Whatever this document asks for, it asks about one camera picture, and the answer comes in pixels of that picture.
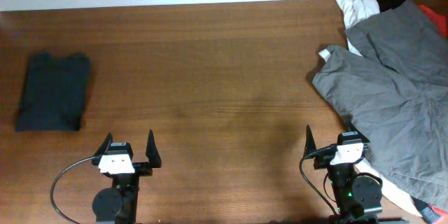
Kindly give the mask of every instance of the pile of clothes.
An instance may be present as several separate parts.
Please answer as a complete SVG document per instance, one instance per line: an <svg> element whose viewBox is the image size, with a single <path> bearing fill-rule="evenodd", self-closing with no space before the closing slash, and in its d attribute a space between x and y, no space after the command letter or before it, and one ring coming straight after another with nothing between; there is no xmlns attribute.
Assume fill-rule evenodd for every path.
<svg viewBox="0 0 448 224"><path fill-rule="evenodd" d="M371 142L360 172L428 223L448 219L446 17L410 0L336 0L349 50L331 45L314 87Z"/></svg>

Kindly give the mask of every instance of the black cable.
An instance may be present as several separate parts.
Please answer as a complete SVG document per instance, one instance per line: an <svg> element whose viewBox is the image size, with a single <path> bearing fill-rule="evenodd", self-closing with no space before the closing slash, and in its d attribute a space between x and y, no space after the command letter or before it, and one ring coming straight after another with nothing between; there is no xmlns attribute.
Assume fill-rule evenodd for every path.
<svg viewBox="0 0 448 224"><path fill-rule="evenodd" d="M54 191L55 191L55 186L56 186L57 181L62 177L62 175L64 175L64 173L66 173L66 172L69 171L71 168L75 167L76 165L79 165L79 164L81 164L81 163L83 163L83 162L85 162L85 161L88 161L88 160L92 160L93 158L94 158L94 157L87 157L87 158L85 158L85 159L83 159L83 160L79 160L79 161L77 161L77 162L74 163L74 164L71 164L71 165L70 165L69 167L67 167L64 171L62 171L59 175L57 175L57 177L56 177L55 180L53 181L53 184L51 185L51 189L50 189L50 201L51 201L51 205L53 206L53 208L56 210L56 212L57 212L60 216L62 216L64 219L66 219L67 221L69 221L70 223L73 223L73 224L80 224L80 223L78 223L78 222L76 222L76 221L70 219L68 216L66 216L65 214L63 214L63 213L61 212L61 210L59 210L59 208L57 208L57 206L56 206L55 199L53 199L53 193L54 193Z"/></svg>
<svg viewBox="0 0 448 224"><path fill-rule="evenodd" d="M311 182L308 180L307 176L306 176L305 173L303 172L303 169L302 169L302 163L303 163L303 161L306 160L306 159L308 159L309 157L311 157L313 154L314 154L314 153L311 153L311 154L308 154L308 155L302 157L302 159L300 160L300 164L299 164L300 173L301 173L303 179L309 184L309 186L311 186L311 188L313 188L313 190L314 190L319 196L321 196L322 200L325 201L325 203L327 203L327 205L331 208L331 211L332 211L335 215L337 215L335 208L334 208L334 207L331 205L331 203L325 198L325 196L323 196L322 193L319 192L319 190L317 190L317 188L313 185L313 183L311 183Z"/></svg>
<svg viewBox="0 0 448 224"><path fill-rule="evenodd" d="M336 202L336 200L330 198L330 196L328 195L327 188L325 187L325 184L326 184L326 182L327 182L327 179L328 179L328 172L327 172L327 174L325 175L325 178L323 179L323 191L324 191L325 194L327 195L328 199L330 199L330 200L333 201L333 202Z"/></svg>

